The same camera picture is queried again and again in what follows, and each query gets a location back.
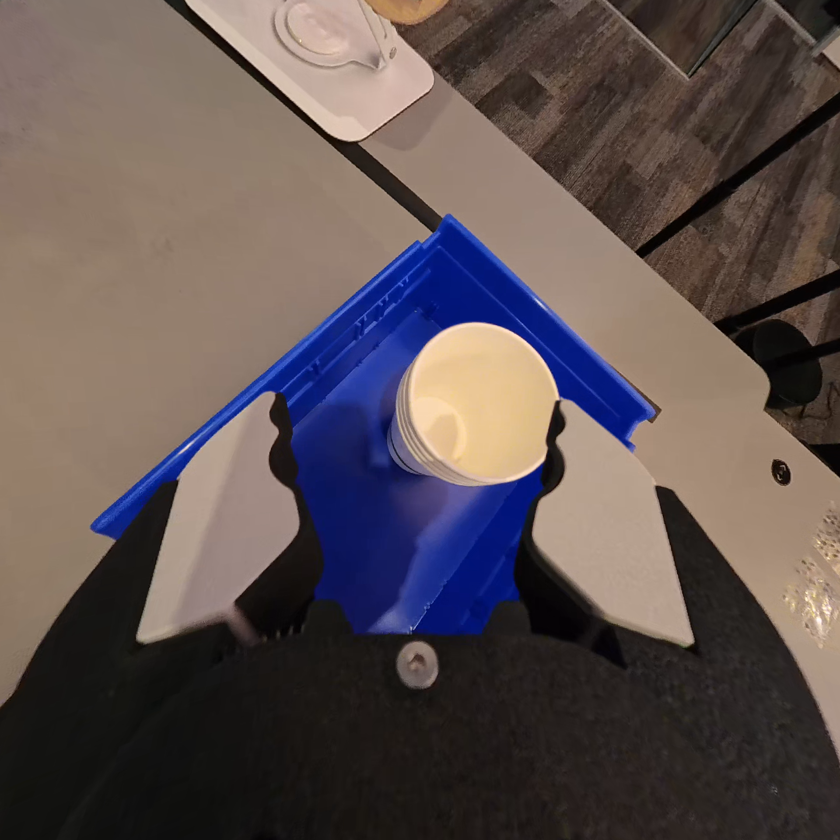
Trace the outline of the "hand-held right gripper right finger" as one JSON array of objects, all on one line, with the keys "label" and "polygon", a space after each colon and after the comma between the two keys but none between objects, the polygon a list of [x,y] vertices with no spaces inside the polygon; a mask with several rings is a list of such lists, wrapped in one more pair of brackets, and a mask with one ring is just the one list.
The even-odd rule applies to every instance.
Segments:
[{"label": "hand-held right gripper right finger", "polygon": [[515,560],[531,631],[589,650],[618,650],[619,630],[691,648],[655,480],[572,401],[555,404],[546,444]]}]

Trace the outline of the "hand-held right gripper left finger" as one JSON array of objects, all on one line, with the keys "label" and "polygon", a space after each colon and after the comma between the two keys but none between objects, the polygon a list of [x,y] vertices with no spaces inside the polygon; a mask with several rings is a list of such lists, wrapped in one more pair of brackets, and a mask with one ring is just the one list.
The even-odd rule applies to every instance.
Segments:
[{"label": "hand-held right gripper left finger", "polygon": [[281,393],[257,397],[180,474],[137,630],[141,644],[214,624],[254,644],[298,624],[323,571]]}]

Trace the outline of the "blue plastic bin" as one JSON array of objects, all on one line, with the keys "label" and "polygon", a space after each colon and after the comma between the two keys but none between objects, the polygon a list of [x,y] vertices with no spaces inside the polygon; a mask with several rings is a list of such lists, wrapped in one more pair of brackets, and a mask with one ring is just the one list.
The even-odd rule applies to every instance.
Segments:
[{"label": "blue plastic bin", "polygon": [[291,346],[91,523],[117,539],[158,486],[178,477],[227,421],[264,392],[282,393],[298,485],[324,568],[317,597],[341,604],[357,632],[474,632],[475,599],[513,595],[512,557],[539,471],[483,488],[412,476],[385,436],[408,365],[443,329],[488,322],[540,353],[560,397],[634,450],[653,407],[467,227],[445,216]]}]

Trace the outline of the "clear crinkled plastic piece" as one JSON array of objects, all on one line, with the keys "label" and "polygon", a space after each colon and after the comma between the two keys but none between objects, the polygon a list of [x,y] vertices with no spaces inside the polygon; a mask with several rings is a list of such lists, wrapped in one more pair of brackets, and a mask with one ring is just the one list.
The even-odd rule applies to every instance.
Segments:
[{"label": "clear crinkled plastic piece", "polygon": [[783,602],[797,625],[821,649],[839,649],[839,510],[822,515],[811,547],[795,564]]}]

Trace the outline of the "black flat mat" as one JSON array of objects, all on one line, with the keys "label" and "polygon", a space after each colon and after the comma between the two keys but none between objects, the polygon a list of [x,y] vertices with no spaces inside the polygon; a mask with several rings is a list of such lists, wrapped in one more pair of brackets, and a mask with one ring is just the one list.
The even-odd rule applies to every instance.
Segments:
[{"label": "black flat mat", "polygon": [[391,173],[371,153],[362,148],[360,143],[341,141],[333,138],[321,129],[304,111],[294,104],[284,93],[282,93],[268,78],[254,68],[242,57],[227,41],[209,27],[198,17],[185,1],[166,1],[177,14],[179,14],[190,26],[203,37],[212,43],[217,50],[224,53],[232,62],[253,78],[270,95],[281,102],[287,110],[303,121],[309,128],[315,131],[323,140],[328,142],[342,157],[354,165],[370,181],[376,184],[390,198],[411,214],[428,231],[434,232],[441,224],[442,216],[425,201],[415,194],[399,178]]}]

